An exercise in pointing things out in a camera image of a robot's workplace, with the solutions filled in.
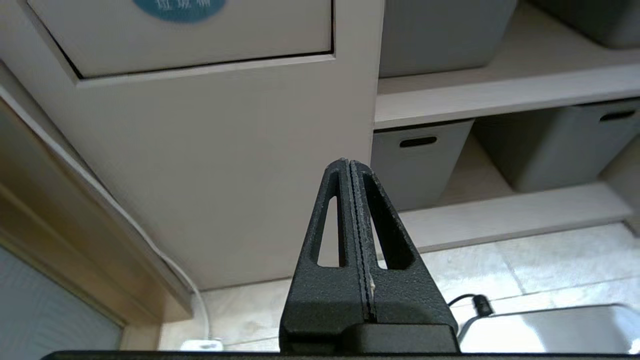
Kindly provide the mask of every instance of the white power adapter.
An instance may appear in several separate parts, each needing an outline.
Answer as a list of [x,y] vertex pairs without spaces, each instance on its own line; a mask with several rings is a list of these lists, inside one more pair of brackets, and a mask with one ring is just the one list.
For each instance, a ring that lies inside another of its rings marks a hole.
[[222,340],[220,339],[211,339],[211,340],[187,340],[182,343],[180,347],[180,351],[210,351],[210,352],[219,352],[223,351],[224,346],[222,345]]

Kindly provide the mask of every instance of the tiled floor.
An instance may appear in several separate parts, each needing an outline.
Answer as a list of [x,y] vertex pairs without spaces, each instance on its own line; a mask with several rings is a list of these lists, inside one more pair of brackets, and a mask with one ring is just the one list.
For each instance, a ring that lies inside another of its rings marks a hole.
[[[483,293],[496,313],[619,302],[640,311],[640,239],[623,224],[589,227],[423,254],[445,300]],[[226,350],[278,351],[289,280],[204,293],[212,333]],[[470,302],[452,312],[460,324]],[[165,324],[160,350],[202,336],[202,319]]]

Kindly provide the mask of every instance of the black clamp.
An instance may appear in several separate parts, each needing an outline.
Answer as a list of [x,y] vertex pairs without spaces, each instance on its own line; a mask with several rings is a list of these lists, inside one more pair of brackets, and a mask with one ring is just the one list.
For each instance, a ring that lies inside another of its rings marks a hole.
[[[317,264],[329,200],[339,266]],[[388,269],[378,266],[371,221]],[[283,354],[459,352],[456,323],[380,181],[357,161],[324,176],[280,321]]]

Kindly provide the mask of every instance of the dark gray box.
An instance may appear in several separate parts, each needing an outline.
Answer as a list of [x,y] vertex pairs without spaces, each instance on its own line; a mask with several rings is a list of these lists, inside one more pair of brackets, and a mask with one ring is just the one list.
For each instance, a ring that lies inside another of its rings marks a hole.
[[488,117],[474,134],[521,192],[596,181],[640,128],[640,99]]
[[486,65],[517,0],[387,0],[380,77]]
[[640,46],[640,0],[532,1],[606,47]]
[[397,210],[426,208],[438,201],[473,122],[373,134],[371,168]]

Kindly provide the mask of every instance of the bin handle hole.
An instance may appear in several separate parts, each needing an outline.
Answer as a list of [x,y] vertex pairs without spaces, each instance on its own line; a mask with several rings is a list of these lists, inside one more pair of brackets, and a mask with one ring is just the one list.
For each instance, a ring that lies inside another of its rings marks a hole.
[[414,146],[422,146],[429,145],[438,141],[437,136],[426,136],[424,138],[415,138],[403,140],[400,142],[400,147],[414,147]]
[[620,111],[617,113],[610,113],[610,114],[606,114],[603,117],[600,118],[600,121],[612,121],[612,120],[621,120],[621,119],[628,119],[632,116],[634,116],[636,114],[635,110],[629,110],[629,111]]

